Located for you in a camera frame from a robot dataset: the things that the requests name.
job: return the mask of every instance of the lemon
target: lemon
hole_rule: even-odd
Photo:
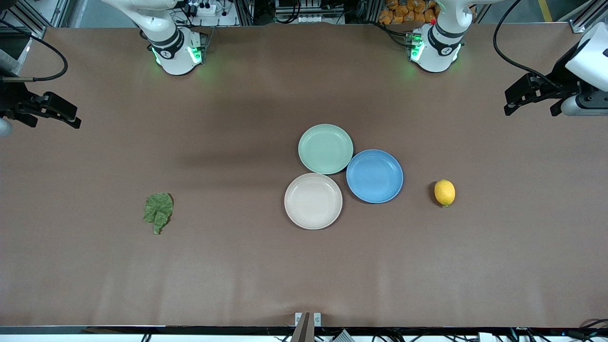
[[[440,180],[435,183],[435,198],[441,205],[449,206],[454,202],[454,198],[456,198],[456,189],[454,189],[454,184],[447,180]]]

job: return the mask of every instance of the orange bag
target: orange bag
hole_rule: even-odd
[[[409,11],[407,12],[406,16],[403,18],[403,21],[414,21],[414,12],[413,11]]]
[[[397,6],[399,6],[399,0],[386,0],[386,7],[388,7],[389,10],[394,10]]]
[[[396,16],[405,16],[407,14],[407,12],[409,12],[407,10],[407,6],[399,5],[395,9],[395,15]]]
[[[426,9],[426,2],[424,0],[414,0],[414,12],[423,13]]]
[[[380,12],[380,15],[378,16],[379,23],[388,25],[391,21],[393,21],[393,12],[389,10],[383,10]]]
[[[425,23],[430,23],[433,19],[436,19],[437,17],[435,16],[435,11],[433,10],[426,10],[424,11],[424,22]]]

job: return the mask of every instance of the lettuce leaf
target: lettuce leaf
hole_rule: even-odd
[[[143,220],[154,223],[154,233],[160,234],[173,213],[173,199],[166,192],[150,195],[143,207]]]

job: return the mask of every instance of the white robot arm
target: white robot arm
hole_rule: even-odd
[[[171,75],[183,75],[204,59],[207,36],[177,27],[169,10],[177,0],[102,0],[133,20],[152,44],[156,62]]]
[[[608,115],[608,27],[602,22],[560,58],[547,75],[529,72],[505,91],[505,114],[546,99],[559,99],[551,115]]]
[[[426,71],[447,70],[458,58],[462,38],[473,21],[471,4],[493,4],[502,0],[438,0],[441,12],[435,24],[415,29],[421,39],[409,51],[409,58]]]

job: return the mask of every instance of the table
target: table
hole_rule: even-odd
[[[30,85],[78,106],[73,130],[41,119],[0,141],[0,324],[561,326],[608,316],[608,118],[505,117],[523,71],[473,26],[447,72],[428,74],[372,26],[217,29],[207,64],[165,74],[136,29],[49,29],[67,74]],[[580,36],[505,25],[500,45],[548,72]],[[35,46],[23,75],[59,70]],[[321,231],[289,221],[306,173],[297,141],[331,123],[355,152],[393,154],[402,193],[344,194]],[[432,185],[451,180],[440,208]],[[160,236],[142,221],[175,200]]]

